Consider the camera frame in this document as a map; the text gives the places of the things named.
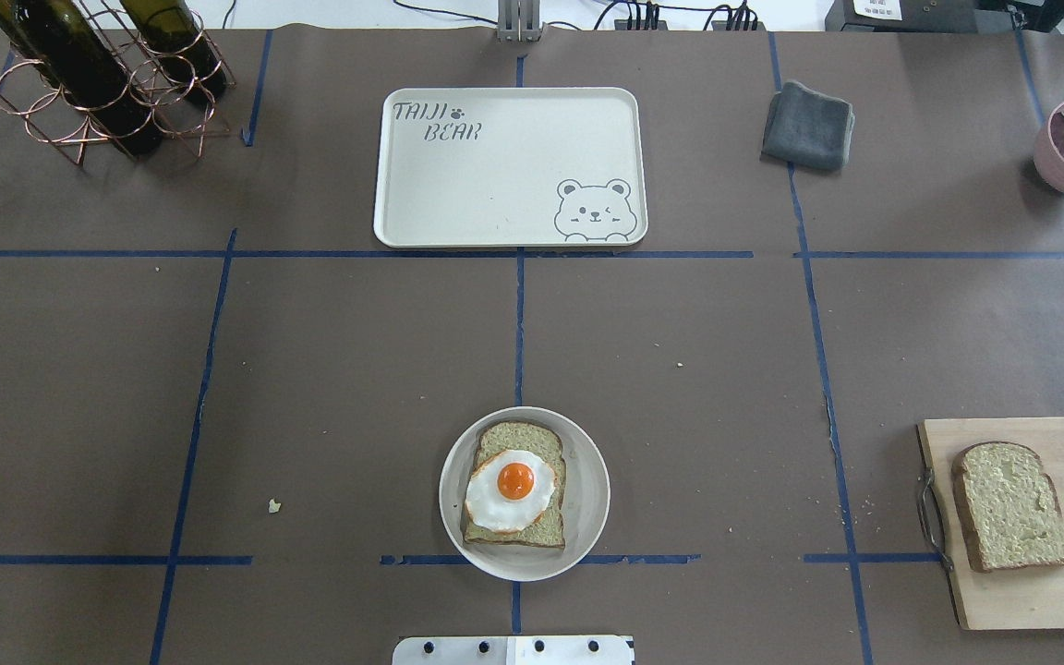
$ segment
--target wine bottle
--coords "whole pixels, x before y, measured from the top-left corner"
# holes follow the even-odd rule
[[[150,109],[136,101],[140,93],[72,0],[13,0],[12,16],[18,35],[76,104],[96,109],[89,116],[118,149],[140,155],[159,147],[162,132]]]
[[[24,56],[28,60],[38,60],[38,55],[35,54],[29,46],[27,46],[24,39],[18,35],[18,29],[14,24],[14,20],[11,17],[11,0],[0,0],[0,29],[3,29],[3,34],[7,35],[11,40],[11,45],[14,49],[18,51],[18,54]],[[60,81],[55,80],[52,76],[52,71],[48,70],[47,65],[44,63],[38,63],[35,65],[35,71],[38,71],[38,76],[43,77],[44,83],[48,87],[60,87]]]
[[[189,83],[192,68],[195,68],[195,76],[212,94],[213,100],[220,99],[228,88],[228,77],[183,0],[122,0],[122,7],[134,18],[134,26],[151,49],[178,55],[160,61],[172,83]],[[210,101],[198,87],[192,88],[186,99],[198,106]]]

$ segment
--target bear face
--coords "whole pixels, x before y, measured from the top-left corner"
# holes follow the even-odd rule
[[[629,240],[638,218],[630,210],[630,185],[612,180],[604,185],[582,185],[565,180],[556,186],[561,206],[556,231],[565,240]]]

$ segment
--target orange yolk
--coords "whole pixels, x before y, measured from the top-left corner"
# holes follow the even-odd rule
[[[529,496],[532,492],[532,484],[535,477],[532,476],[532,468],[527,464],[514,462],[503,466],[499,470],[499,494],[508,500],[520,500]]]

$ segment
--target toast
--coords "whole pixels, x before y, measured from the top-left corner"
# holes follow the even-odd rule
[[[565,547],[565,520],[561,506],[565,497],[565,458],[561,437],[553,430],[532,422],[506,420],[486,427],[479,434],[479,449],[473,454],[472,472],[482,463],[505,450],[531,451],[543,459],[556,473],[556,488],[549,497],[549,508],[541,517],[512,534],[497,534],[476,525],[465,511],[464,539],[466,543],[520,544],[521,546],[562,549]]]
[[[1057,487],[1035,451],[1009,442],[977,444],[960,451],[951,479],[971,569],[1064,565]]]

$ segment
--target gray cloth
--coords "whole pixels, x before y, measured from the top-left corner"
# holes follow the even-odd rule
[[[769,101],[761,151],[805,167],[838,170],[848,164],[855,120],[847,101],[786,81]]]

